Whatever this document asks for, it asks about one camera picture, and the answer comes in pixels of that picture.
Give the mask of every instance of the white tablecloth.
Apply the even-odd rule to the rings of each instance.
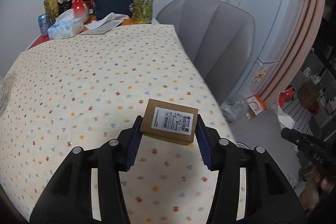
[[[233,140],[170,25],[43,43],[21,53],[5,81],[11,98],[0,119],[0,183],[26,219],[74,146],[116,138],[149,98],[198,108],[207,126]],[[143,136],[135,165],[120,177],[133,224],[204,224],[217,172],[203,165],[196,138],[187,147]]]

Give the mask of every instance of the red vase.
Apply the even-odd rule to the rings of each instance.
[[[75,18],[82,18],[83,23],[89,19],[89,9],[83,0],[73,0],[71,9],[75,14]]]

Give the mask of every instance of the metal screw head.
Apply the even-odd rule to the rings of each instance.
[[[80,148],[79,146],[75,147],[75,148],[72,150],[72,152],[73,152],[74,154],[78,154],[78,153],[80,153],[81,151],[82,151],[82,148]]]
[[[109,141],[110,146],[116,146],[119,144],[119,141],[117,139],[112,139]]]
[[[228,141],[228,139],[221,138],[221,139],[219,140],[219,143],[220,143],[221,145],[228,145],[228,144],[229,144],[229,141]]]
[[[257,150],[259,153],[263,153],[263,152],[266,151],[265,148],[262,147],[262,146],[257,146],[256,150]]]

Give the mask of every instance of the gray chair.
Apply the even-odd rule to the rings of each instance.
[[[156,19],[174,25],[185,52],[221,104],[249,62],[254,18],[219,0],[174,0]]]

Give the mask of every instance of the barcode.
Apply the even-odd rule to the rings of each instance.
[[[167,124],[168,124],[168,117],[165,117],[165,119],[163,121],[163,127],[167,128]]]
[[[185,131],[185,125],[187,123],[187,116],[183,116],[183,120],[182,120],[182,126],[181,126],[181,130],[180,131]]]

